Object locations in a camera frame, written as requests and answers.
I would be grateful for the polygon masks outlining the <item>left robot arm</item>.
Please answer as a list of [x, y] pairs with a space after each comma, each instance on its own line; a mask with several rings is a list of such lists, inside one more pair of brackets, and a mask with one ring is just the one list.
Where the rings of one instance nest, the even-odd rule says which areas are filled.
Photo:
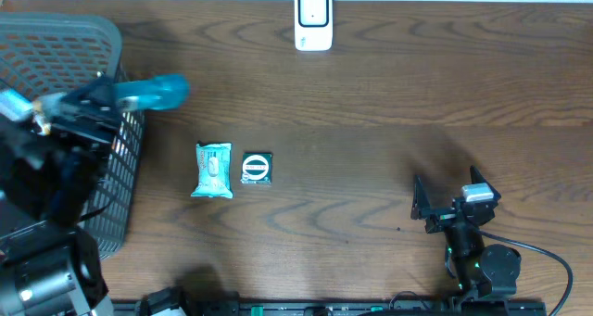
[[23, 120], [1, 119], [1, 312], [111, 315], [95, 239], [80, 222], [103, 182], [120, 126], [104, 73], [45, 95]]

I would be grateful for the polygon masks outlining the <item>teal wet wipes pack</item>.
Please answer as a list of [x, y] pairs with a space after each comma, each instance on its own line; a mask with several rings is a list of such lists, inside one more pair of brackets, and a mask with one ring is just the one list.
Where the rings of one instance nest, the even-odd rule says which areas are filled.
[[233, 198], [231, 154], [231, 143], [196, 145], [198, 182], [191, 197]]

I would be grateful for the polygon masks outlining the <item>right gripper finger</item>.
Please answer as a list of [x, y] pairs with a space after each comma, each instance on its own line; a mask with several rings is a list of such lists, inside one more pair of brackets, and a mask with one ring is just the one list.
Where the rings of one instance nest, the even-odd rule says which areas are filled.
[[413, 199], [410, 217], [413, 220], [426, 219], [431, 214], [431, 205], [419, 175], [413, 177]]
[[482, 190], [479, 200], [487, 200], [490, 198], [495, 200], [501, 199], [500, 192], [486, 179], [475, 165], [470, 167], [470, 176], [472, 185], [475, 185], [478, 190]]

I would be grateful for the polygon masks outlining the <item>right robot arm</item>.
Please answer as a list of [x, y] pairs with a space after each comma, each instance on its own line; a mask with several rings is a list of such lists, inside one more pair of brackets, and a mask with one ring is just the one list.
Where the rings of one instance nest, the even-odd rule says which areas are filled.
[[509, 297], [517, 292], [522, 258], [511, 247], [485, 244], [480, 227], [495, 218], [501, 195], [476, 167], [471, 166], [470, 175], [471, 182], [461, 188], [461, 195], [442, 208], [431, 206], [416, 175], [410, 217], [425, 221], [427, 233], [445, 235], [449, 274], [459, 281], [467, 298]]

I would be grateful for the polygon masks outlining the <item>teal mouthwash bottle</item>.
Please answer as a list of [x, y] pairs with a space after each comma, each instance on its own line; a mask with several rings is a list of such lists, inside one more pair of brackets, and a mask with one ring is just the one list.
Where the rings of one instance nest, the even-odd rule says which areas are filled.
[[181, 74], [167, 74], [117, 83], [113, 92], [120, 111], [169, 110], [182, 105], [190, 93], [190, 85]]

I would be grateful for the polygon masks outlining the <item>small green box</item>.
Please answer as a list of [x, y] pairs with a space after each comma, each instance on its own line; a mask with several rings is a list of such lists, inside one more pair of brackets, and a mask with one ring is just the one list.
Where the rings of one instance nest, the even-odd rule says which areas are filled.
[[242, 159], [242, 184], [272, 183], [272, 153], [245, 153]]

